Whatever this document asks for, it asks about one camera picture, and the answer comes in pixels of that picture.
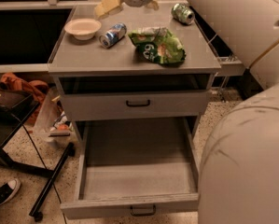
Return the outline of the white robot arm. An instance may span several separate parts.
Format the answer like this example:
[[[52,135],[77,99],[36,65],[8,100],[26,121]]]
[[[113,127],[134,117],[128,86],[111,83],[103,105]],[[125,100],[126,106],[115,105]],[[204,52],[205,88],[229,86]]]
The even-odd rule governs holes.
[[[210,133],[199,224],[279,224],[279,0],[188,0],[262,87]]]

